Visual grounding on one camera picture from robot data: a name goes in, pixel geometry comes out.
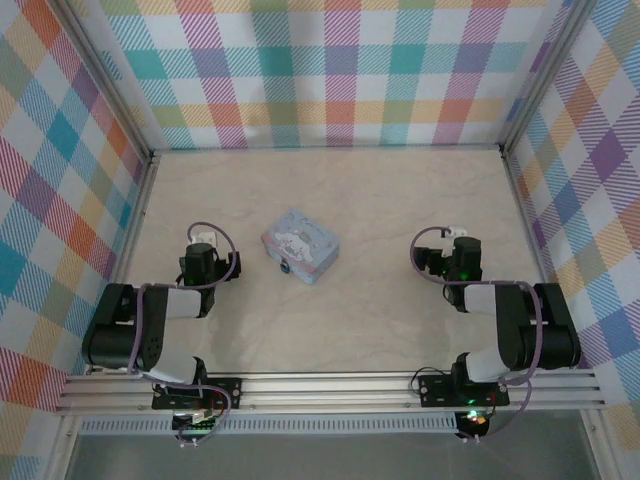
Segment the light blue cartoon tin box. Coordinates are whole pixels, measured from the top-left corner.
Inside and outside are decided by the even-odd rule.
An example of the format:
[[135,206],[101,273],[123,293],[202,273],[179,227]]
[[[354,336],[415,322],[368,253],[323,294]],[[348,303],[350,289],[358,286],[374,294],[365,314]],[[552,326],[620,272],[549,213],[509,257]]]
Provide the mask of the light blue cartoon tin box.
[[278,264],[286,260],[289,275],[313,285],[337,260],[339,237],[297,209],[289,209],[262,235],[266,253]]

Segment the aluminium frame beam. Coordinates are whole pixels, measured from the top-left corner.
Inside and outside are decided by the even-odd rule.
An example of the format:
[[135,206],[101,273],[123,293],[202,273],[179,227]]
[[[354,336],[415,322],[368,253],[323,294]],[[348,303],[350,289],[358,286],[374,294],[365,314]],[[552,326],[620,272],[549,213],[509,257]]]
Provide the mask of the aluminium frame beam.
[[135,253],[136,244],[144,222],[144,217],[146,215],[160,159],[160,152],[152,151],[151,157],[145,165],[141,178],[142,182],[139,194],[126,230],[122,250],[112,273],[111,280],[113,282],[123,283],[127,279],[133,255]]
[[521,195],[521,192],[519,190],[519,187],[517,185],[517,181],[516,181],[516,177],[514,176],[514,173],[511,169],[510,163],[509,163],[509,155],[508,152],[506,150],[506,147],[503,144],[498,144],[499,147],[499,152],[500,152],[500,157],[502,160],[502,164],[505,170],[505,174],[506,177],[508,179],[512,194],[514,196],[514,200],[518,209],[518,213],[519,213],[519,217],[525,232],[525,237],[526,237],[526,242],[528,245],[528,250],[531,254],[531,257],[533,258],[533,262],[534,265],[536,267],[537,270],[537,275],[539,277],[540,281],[547,281],[548,280],[548,275],[544,269],[544,265],[542,262],[542,258],[540,256],[540,252],[538,249],[538,244],[535,238],[535,234],[534,231],[531,227],[531,225],[528,222],[528,216],[527,216],[527,212],[525,209],[525,203],[524,203],[524,199],[523,196]]
[[467,143],[467,144],[389,144],[389,145],[308,145],[308,146],[289,146],[289,147],[248,147],[248,148],[200,148],[200,149],[155,149],[153,155],[161,157],[168,154],[201,154],[201,153],[236,153],[236,152],[297,152],[297,151],[350,151],[350,150],[426,150],[426,151],[500,151],[502,144],[485,144],[485,143]]

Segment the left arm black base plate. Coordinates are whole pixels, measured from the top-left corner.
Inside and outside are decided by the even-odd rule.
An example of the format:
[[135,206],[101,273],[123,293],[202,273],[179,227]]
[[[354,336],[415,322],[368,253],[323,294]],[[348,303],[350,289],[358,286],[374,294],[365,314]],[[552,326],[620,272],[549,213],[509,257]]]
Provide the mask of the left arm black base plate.
[[[201,381],[202,385],[211,385],[224,390],[231,398],[231,409],[240,408],[242,380],[237,377],[208,377]],[[153,410],[220,410],[225,404],[225,397],[211,389],[202,387],[186,389],[153,384]]]

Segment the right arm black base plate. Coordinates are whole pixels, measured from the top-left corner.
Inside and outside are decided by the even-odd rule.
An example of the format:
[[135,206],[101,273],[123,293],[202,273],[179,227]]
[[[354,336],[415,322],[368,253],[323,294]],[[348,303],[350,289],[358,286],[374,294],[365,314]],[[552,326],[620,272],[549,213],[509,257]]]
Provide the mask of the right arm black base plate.
[[435,407],[503,407],[510,404],[507,391],[497,383],[473,383],[451,375],[428,374],[418,377],[420,404]]

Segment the aluminium mounting rail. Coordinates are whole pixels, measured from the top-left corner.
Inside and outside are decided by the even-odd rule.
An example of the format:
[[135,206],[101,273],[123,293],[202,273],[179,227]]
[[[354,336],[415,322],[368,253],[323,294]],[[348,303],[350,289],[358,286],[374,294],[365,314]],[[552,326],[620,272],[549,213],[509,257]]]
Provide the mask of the aluminium mounting rail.
[[[411,372],[245,373],[240,408],[235,414],[402,413],[423,408],[409,388]],[[531,410],[602,409],[604,394],[589,370],[536,373],[529,386],[507,386],[510,404]],[[153,386],[143,379],[113,372],[72,376],[56,406],[59,414],[151,413]]]

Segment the aluminium frame post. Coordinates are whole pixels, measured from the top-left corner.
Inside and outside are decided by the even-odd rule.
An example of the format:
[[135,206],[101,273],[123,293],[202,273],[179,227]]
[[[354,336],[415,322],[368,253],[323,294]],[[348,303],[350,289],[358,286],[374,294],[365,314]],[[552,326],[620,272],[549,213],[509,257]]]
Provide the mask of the aluminium frame post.
[[67,0],[46,0],[46,2],[78,50],[98,89],[112,108],[117,120],[121,123],[127,138],[132,142],[133,148],[147,163],[151,162],[154,150],[149,147],[124,97],[120,94],[104,66],[98,49],[87,35],[72,7]]
[[534,28],[518,71],[517,89],[509,94],[497,145],[507,157],[524,135],[534,111],[569,54],[598,0],[549,0]]

